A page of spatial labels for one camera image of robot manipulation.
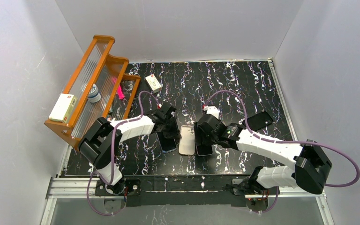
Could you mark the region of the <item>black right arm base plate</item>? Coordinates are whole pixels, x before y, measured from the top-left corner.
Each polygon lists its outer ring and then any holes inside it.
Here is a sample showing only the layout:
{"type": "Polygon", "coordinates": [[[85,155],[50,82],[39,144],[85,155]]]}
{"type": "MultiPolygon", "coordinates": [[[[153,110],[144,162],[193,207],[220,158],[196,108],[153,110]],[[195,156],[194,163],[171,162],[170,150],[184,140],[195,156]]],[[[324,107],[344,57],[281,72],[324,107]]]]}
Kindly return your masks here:
{"type": "Polygon", "coordinates": [[[279,198],[278,187],[265,188],[257,182],[249,182],[249,178],[235,178],[230,184],[234,195],[244,196],[250,211],[262,214],[273,208],[279,198]]]}

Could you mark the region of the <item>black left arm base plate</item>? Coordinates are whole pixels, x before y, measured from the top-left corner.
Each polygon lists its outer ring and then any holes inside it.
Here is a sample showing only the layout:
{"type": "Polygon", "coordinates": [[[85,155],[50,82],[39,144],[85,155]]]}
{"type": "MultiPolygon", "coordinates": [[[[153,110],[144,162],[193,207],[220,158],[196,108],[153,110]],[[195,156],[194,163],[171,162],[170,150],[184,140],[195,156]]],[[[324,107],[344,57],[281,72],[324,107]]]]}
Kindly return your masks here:
{"type": "Polygon", "coordinates": [[[107,213],[117,213],[124,209],[130,199],[139,197],[141,194],[141,181],[137,179],[122,178],[114,186],[105,184],[98,180],[94,196],[104,199],[103,206],[107,213]]]}

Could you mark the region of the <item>dark smartphone with light rim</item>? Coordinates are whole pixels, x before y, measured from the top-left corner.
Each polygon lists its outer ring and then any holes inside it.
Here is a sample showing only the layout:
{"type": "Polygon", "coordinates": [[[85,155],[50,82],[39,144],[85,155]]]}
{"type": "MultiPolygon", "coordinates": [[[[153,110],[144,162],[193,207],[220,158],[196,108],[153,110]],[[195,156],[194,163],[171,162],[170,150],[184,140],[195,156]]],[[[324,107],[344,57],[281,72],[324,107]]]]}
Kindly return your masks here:
{"type": "Polygon", "coordinates": [[[196,145],[195,151],[198,156],[209,156],[213,154],[213,149],[211,145],[196,145]]]}

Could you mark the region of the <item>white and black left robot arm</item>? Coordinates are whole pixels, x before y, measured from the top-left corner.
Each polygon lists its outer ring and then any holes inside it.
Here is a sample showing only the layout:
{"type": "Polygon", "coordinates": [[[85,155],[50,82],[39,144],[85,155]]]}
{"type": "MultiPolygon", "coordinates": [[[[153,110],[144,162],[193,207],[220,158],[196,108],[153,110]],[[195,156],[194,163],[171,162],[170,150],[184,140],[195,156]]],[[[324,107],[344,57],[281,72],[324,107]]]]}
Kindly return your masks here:
{"type": "Polygon", "coordinates": [[[115,162],[116,148],[123,141],[153,133],[167,140],[180,139],[176,108],[163,102],[157,109],[142,112],[140,116],[108,121],[97,118],[80,140],[77,149],[94,166],[101,180],[110,186],[122,179],[115,162]]]}

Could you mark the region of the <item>blue smartphone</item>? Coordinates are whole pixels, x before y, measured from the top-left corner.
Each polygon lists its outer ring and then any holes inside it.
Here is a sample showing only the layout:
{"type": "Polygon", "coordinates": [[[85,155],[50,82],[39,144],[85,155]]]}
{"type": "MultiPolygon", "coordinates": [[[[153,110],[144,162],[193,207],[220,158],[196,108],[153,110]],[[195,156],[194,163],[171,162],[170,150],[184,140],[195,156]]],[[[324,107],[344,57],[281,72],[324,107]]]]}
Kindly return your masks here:
{"type": "Polygon", "coordinates": [[[169,153],[177,149],[174,139],[165,138],[162,132],[157,133],[157,137],[163,153],[169,153]]]}

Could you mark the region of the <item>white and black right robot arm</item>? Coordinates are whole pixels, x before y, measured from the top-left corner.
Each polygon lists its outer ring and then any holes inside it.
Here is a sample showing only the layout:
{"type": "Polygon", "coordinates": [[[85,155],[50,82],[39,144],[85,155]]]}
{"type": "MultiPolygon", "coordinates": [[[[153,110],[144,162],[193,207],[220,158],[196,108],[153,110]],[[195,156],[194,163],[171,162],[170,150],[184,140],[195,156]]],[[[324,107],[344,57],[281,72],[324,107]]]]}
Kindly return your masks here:
{"type": "Polygon", "coordinates": [[[272,187],[300,187],[311,194],[321,194],[332,163],[315,142],[282,143],[277,138],[257,135],[244,125],[225,125],[211,114],[194,124],[195,150],[206,155],[212,145],[252,152],[277,162],[278,167],[258,166],[240,184],[232,184],[245,193],[260,193],[272,187]]]}

